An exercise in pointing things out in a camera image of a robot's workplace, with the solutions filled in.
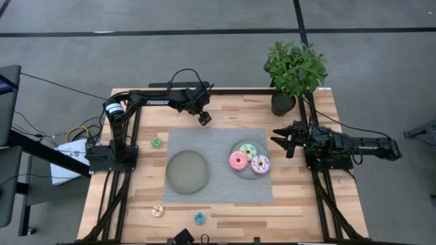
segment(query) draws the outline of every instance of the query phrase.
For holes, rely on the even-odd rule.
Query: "pink donut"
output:
[[[233,152],[229,158],[230,166],[236,170],[241,170],[248,164],[247,155],[243,152]]]

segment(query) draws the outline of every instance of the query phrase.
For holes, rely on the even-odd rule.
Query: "small blue object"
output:
[[[206,222],[206,217],[202,212],[196,213],[193,219],[197,225],[203,225]]]

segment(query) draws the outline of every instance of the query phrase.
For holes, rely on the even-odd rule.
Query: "black pot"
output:
[[[282,92],[275,92],[271,97],[271,111],[276,116],[284,116],[295,107],[295,97],[285,96]]]

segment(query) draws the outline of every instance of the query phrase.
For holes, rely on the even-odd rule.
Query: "purple frosted donut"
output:
[[[270,170],[270,159],[264,155],[257,155],[251,161],[251,168],[258,174],[265,174]]]

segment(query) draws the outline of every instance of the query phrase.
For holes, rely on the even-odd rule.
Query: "yellow cable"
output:
[[[67,135],[65,136],[65,143],[68,143],[68,137],[69,137],[70,133],[72,133],[76,129],[84,129],[87,132],[87,138],[89,138],[90,135],[89,135],[88,128],[85,126],[77,126],[77,127],[74,127],[68,131]]]

